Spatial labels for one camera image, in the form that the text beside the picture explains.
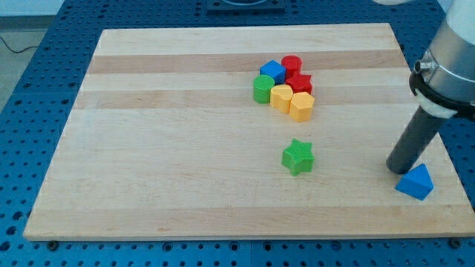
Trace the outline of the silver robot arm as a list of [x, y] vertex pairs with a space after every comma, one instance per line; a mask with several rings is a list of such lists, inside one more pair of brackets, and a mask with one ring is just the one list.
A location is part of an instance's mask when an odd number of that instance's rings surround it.
[[474, 119], [474, 0], [453, 0], [414, 65], [410, 89], [431, 116]]

